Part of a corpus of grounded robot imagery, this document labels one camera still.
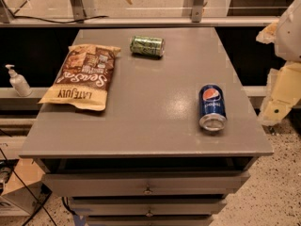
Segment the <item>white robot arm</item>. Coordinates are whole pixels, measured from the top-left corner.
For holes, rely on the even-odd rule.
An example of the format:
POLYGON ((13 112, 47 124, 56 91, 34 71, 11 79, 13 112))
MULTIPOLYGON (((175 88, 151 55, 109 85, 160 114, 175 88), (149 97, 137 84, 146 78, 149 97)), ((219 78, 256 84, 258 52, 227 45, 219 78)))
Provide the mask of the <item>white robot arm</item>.
POLYGON ((280 123, 301 100, 301 0, 294 0, 277 21, 256 37, 261 43, 273 43, 275 55, 285 64, 271 69, 259 121, 264 126, 280 123))

